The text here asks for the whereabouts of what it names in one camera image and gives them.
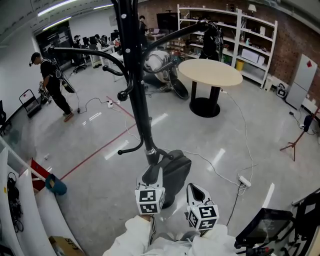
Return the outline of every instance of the red floor line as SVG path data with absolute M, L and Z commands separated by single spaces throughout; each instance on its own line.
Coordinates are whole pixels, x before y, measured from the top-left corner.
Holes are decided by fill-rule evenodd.
M 131 128 L 133 128 L 136 124 L 131 125 L 128 130 L 130 130 Z M 102 149 L 104 149 L 106 146 L 110 145 L 112 142 L 114 142 L 116 139 L 120 138 L 122 135 L 124 135 L 127 132 L 127 130 L 125 130 L 124 132 L 120 133 L 117 137 L 115 137 L 113 140 L 109 141 L 107 144 L 105 144 L 104 146 L 100 147 L 98 150 L 96 150 L 95 152 L 93 152 L 91 155 L 89 155 L 86 159 L 84 159 L 81 163 L 79 163 L 76 167 L 74 167 L 73 169 L 71 169 L 67 174 L 65 174 L 60 180 L 63 180 L 65 177 L 67 177 L 70 173 L 72 173 L 75 169 L 77 169 L 79 166 L 83 165 L 86 161 L 88 161 L 90 158 L 92 158 L 95 154 L 97 154 L 99 151 L 101 151 Z
M 110 98 L 109 96 L 107 96 L 107 98 L 110 100 L 110 101 L 112 101 L 112 102 L 115 102 L 112 98 Z M 132 114 L 130 114 L 128 111 L 126 111 L 122 106 L 120 106 L 120 105 L 118 105 L 118 104 L 116 104 L 120 109 L 122 109 L 124 112 L 126 112 L 130 117 L 132 117 L 133 119 L 135 119 L 135 117 L 132 115 Z

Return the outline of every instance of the power strip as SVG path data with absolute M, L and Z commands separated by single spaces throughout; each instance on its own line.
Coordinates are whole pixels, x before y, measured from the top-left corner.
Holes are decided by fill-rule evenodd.
M 251 187 L 251 182 L 247 180 L 245 177 L 239 176 L 239 181 L 241 181 L 247 188 Z
M 113 104 L 113 103 L 112 103 L 112 100 L 109 100 L 109 101 L 107 102 L 107 104 L 108 104 L 108 108 L 111 109 L 111 108 L 112 108 L 112 104 Z

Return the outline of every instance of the round table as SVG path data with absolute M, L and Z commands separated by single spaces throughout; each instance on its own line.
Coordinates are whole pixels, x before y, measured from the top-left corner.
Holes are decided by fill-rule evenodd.
M 220 113 L 217 104 L 220 87 L 236 86 L 241 84 L 243 78 L 235 68 L 210 59 L 189 59 L 182 62 L 179 71 L 192 80 L 190 109 L 203 118 L 213 118 Z M 196 98 L 197 83 L 211 86 L 210 97 Z

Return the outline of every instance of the white marker cube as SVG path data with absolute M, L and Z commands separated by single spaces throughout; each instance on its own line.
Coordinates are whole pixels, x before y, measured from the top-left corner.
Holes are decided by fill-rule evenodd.
M 188 221 L 198 231 L 210 230 L 219 219 L 218 206 L 191 206 Z
M 164 187 L 148 187 L 143 190 L 135 190 L 135 200 L 139 213 L 141 215 L 159 214 L 165 201 L 165 191 Z

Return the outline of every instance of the black table base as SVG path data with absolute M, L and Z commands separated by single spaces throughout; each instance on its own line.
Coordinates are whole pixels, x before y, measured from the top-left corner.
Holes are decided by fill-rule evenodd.
M 192 91 L 191 91 L 191 102 L 190 102 L 190 109 L 193 113 L 197 116 L 203 118 L 214 118 L 220 113 L 220 107 L 218 105 L 218 97 L 220 92 L 220 87 L 211 87 L 210 97 L 203 98 L 198 97 L 196 98 L 197 92 L 197 82 L 192 82 Z

